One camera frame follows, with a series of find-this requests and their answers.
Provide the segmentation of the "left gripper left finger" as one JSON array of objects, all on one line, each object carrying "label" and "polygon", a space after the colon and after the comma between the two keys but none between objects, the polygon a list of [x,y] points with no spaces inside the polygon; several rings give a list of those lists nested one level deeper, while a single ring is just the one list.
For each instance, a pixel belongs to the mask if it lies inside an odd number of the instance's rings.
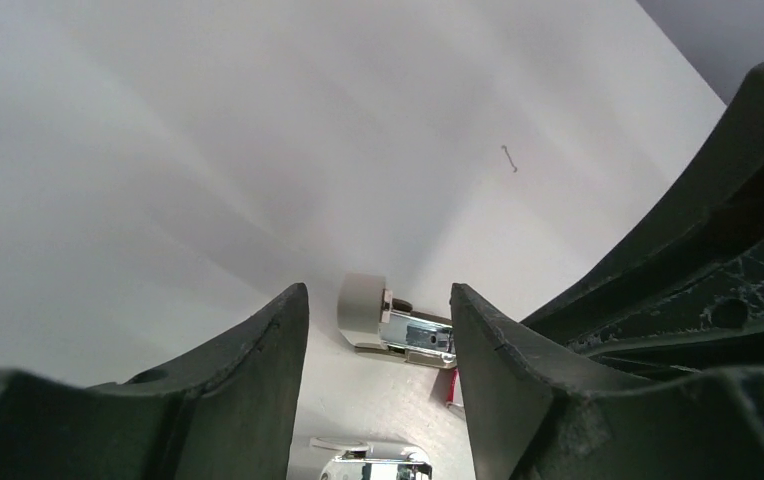
[{"label": "left gripper left finger", "polygon": [[0,479],[283,479],[308,290],[124,383],[0,369]]}]

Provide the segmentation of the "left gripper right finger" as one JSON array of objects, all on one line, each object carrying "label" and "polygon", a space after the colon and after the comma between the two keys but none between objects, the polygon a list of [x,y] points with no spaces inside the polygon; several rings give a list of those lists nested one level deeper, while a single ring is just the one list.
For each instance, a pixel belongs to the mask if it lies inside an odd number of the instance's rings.
[{"label": "left gripper right finger", "polygon": [[466,284],[450,298],[480,479],[764,479],[764,366],[656,382],[573,353]]}]

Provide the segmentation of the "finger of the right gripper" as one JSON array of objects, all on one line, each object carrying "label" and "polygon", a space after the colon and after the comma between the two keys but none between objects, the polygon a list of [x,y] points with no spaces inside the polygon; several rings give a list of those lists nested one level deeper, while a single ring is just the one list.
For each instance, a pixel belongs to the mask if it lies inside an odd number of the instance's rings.
[{"label": "finger of the right gripper", "polygon": [[764,365],[764,62],[644,218],[524,324],[649,378]]}]

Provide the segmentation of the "cardboard staple box tray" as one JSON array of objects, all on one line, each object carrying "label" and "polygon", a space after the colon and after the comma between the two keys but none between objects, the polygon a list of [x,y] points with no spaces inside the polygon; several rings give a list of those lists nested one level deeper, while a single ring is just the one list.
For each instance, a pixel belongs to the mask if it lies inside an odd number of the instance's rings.
[{"label": "cardboard staple box tray", "polygon": [[461,390],[461,382],[460,382],[460,375],[459,375],[458,369],[453,370],[449,391],[445,400],[445,406],[450,412],[452,412],[457,417],[461,419],[466,418],[465,408],[464,408],[464,399],[463,399],[463,394]]}]

